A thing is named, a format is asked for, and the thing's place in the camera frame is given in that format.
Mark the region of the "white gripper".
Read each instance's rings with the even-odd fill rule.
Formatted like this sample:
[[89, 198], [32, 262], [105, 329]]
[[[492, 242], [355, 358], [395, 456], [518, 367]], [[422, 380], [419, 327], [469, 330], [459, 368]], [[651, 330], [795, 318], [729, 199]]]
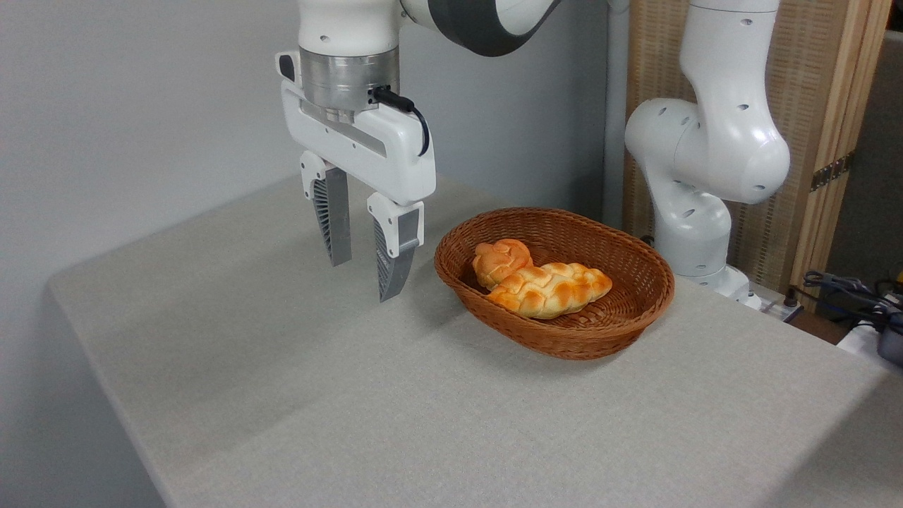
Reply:
[[423, 151], [425, 131], [415, 115], [384, 104], [355, 114], [352, 124], [329, 119], [306, 99], [310, 88], [302, 84], [300, 63], [297, 51], [275, 56], [285, 122], [291, 138], [306, 149], [300, 157], [304, 196], [314, 206], [335, 267], [352, 258], [346, 173], [378, 192], [368, 197], [367, 206], [374, 222], [380, 301], [385, 302], [402, 291], [416, 248], [425, 241], [418, 201], [435, 192], [433, 148]]

